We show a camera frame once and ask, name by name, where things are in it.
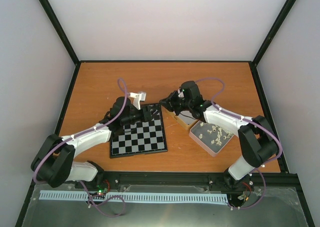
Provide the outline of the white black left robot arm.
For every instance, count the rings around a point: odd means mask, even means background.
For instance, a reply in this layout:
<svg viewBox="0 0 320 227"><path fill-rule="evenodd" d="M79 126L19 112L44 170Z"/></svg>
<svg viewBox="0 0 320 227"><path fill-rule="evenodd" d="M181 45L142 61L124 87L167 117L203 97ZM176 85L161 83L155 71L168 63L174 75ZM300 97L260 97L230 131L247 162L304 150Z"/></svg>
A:
<svg viewBox="0 0 320 227"><path fill-rule="evenodd" d="M78 133L49 135L31 163L33 181L57 188L65 182L87 182L99 188L104 182L104 170L93 161L77 162L79 154L104 144L124 133L124 126L149 122L157 113L154 107L135 107L129 98L119 97L112 108L94 126Z"/></svg>

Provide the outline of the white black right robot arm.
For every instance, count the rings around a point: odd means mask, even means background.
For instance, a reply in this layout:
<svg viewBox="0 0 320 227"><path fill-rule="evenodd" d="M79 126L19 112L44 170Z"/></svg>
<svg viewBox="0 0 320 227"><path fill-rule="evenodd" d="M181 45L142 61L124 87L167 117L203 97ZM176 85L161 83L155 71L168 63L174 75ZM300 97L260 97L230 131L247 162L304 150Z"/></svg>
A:
<svg viewBox="0 0 320 227"><path fill-rule="evenodd" d="M217 125L238 137L241 156L223 173L228 189L235 189L246 175L282 155L281 142L265 117L243 116L222 108L213 100L205 100L196 81L182 83L159 103L176 115L189 111L193 118Z"/></svg>

